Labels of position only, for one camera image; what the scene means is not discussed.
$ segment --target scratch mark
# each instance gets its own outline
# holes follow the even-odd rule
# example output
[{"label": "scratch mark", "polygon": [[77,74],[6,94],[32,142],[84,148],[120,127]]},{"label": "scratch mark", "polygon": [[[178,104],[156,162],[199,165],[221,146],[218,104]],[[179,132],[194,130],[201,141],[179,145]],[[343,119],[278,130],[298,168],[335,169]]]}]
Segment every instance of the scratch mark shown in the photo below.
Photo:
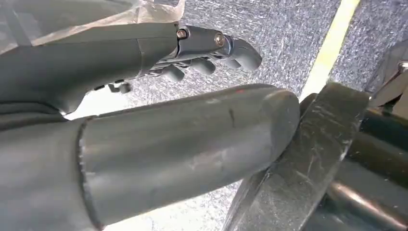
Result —
[{"label": "scratch mark", "polygon": [[330,122],[332,122],[332,123],[334,123],[334,124],[336,124],[336,125],[338,125],[338,126],[344,128],[344,125],[341,124],[341,123],[339,123],[336,119],[331,119],[331,118],[329,118],[329,120],[330,120]]},{"label": "scratch mark", "polygon": [[312,112],[315,112],[321,116],[330,116],[330,117],[336,117],[335,114],[333,114],[333,112],[331,112],[330,110],[327,110],[323,105],[316,105],[316,109],[312,110]]},{"label": "scratch mark", "polygon": [[296,174],[298,176],[300,176],[301,178],[303,178],[308,184],[310,184],[310,186],[313,187],[313,182],[310,180],[310,178],[308,176],[306,176],[305,174],[303,174],[303,173],[301,173],[299,171],[296,171]]},{"label": "scratch mark", "polygon": [[235,116],[234,111],[230,108],[228,109],[229,116],[231,117],[232,127],[235,128]]},{"label": "scratch mark", "polygon": [[320,170],[324,171],[324,167],[322,165],[322,158],[320,155],[320,152],[324,153],[324,148],[320,144],[316,143],[315,147],[313,148],[313,151],[314,151],[314,156],[316,157],[316,160],[318,161]]},{"label": "scratch mark", "polygon": [[310,160],[309,167],[307,168],[307,177],[309,177],[309,173],[310,173],[310,170],[312,168],[314,161],[315,161],[315,155],[312,155],[312,159]]},{"label": "scratch mark", "polygon": [[219,103],[219,102],[221,102],[221,101],[218,100],[218,99],[210,99],[210,100],[206,101],[206,103],[208,103],[208,104],[214,104],[214,103]]},{"label": "scratch mark", "polygon": [[273,209],[273,214],[275,215],[275,217],[277,219],[279,219],[278,214],[279,212],[276,211],[276,206],[275,206],[275,202],[273,202],[274,199],[270,200],[270,203],[272,204],[272,209]]},{"label": "scratch mark", "polygon": [[328,141],[332,142],[333,144],[336,144],[338,146],[342,146],[338,140],[336,140],[330,133],[326,132],[325,129],[320,129],[320,132],[325,136]]},{"label": "scratch mark", "polygon": [[345,158],[345,156],[347,155],[347,151],[348,151],[348,150],[345,150],[345,151],[342,153],[342,155],[340,156],[340,160],[343,160],[343,159]]}]

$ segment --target gray plastic part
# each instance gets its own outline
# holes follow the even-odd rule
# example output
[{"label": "gray plastic part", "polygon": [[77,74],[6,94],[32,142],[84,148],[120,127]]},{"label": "gray plastic part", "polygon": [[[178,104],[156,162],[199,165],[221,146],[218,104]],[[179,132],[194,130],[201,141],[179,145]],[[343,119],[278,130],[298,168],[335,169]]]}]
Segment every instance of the gray plastic part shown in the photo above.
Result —
[{"label": "gray plastic part", "polygon": [[182,81],[184,78],[184,72],[182,72],[180,69],[178,69],[174,65],[165,67],[162,70],[162,74],[168,77],[170,80],[175,81],[175,82]]},{"label": "gray plastic part", "polygon": [[0,133],[3,231],[96,231],[77,164],[82,121]]},{"label": "gray plastic part", "polygon": [[248,85],[88,121],[81,162],[104,224],[209,192],[267,168],[290,142],[299,103]]},{"label": "gray plastic part", "polygon": [[222,47],[216,44],[215,35],[221,33],[218,30],[205,29],[196,26],[185,26],[188,38],[179,41],[179,52],[177,58],[180,60],[194,59],[207,56],[220,50]]},{"label": "gray plastic part", "polygon": [[[97,86],[136,77],[177,48],[174,24],[95,27],[0,56],[0,103],[38,102],[65,113]],[[24,61],[24,65],[15,65]]]},{"label": "gray plastic part", "polygon": [[262,57],[245,40],[234,39],[233,53],[230,59],[236,60],[246,70],[256,70],[262,63]]},{"label": "gray plastic part", "polygon": [[191,60],[191,67],[203,75],[211,75],[216,70],[216,66],[212,62],[203,58]]},{"label": "gray plastic part", "polygon": [[122,83],[118,88],[120,93],[122,94],[126,94],[132,91],[132,86],[130,85],[130,83]]},{"label": "gray plastic part", "polygon": [[226,59],[223,62],[229,68],[240,68],[241,67],[241,64],[238,61],[233,60],[233,59]]}]

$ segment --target gray carpet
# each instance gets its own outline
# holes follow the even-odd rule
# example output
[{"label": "gray carpet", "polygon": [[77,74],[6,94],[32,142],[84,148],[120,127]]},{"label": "gray carpet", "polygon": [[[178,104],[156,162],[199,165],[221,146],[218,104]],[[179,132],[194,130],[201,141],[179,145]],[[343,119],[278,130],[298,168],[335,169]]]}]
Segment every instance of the gray carpet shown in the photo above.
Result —
[{"label": "gray carpet", "polygon": [[[250,41],[264,58],[254,72],[218,64],[209,77],[190,70],[174,83],[165,78],[132,81],[133,106],[156,103],[246,83],[269,83],[300,94],[339,0],[187,0],[183,22],[216,28]],[[362,0],[346,35],[331,79],[365,87],[385,49],[407,36],[404,0]],[[238,183],[139,216],[134,229],[216,231],[222,227]]]},{"label": "gray carpet", "polygon": [[363,90],[386,49],[408,39],[408,1],[363,0],[357,8],[331,78]]}]

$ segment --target metal tube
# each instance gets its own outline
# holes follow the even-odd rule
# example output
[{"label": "metal tube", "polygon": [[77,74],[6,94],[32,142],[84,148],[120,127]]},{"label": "metal tube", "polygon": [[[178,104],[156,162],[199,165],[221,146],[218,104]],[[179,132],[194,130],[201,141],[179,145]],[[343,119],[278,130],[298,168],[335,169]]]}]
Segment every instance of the metal tube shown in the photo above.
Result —
[{"label": "metal tube", "polygon": [[370,109],[305,230],[408,230],[407,121]]}]

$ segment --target gray plastic tube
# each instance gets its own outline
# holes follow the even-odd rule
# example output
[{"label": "gray plastic tube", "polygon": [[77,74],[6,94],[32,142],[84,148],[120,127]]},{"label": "gray plastic tube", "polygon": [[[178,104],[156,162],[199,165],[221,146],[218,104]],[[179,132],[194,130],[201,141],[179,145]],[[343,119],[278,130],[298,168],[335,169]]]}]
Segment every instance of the gray plastic tube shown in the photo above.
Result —
[{"label": "gray plastic tube", "polygon": [[90,119],[80,138],[85,190],[103,225],[261,171],[291,141],[299,103],[247,85]]}]

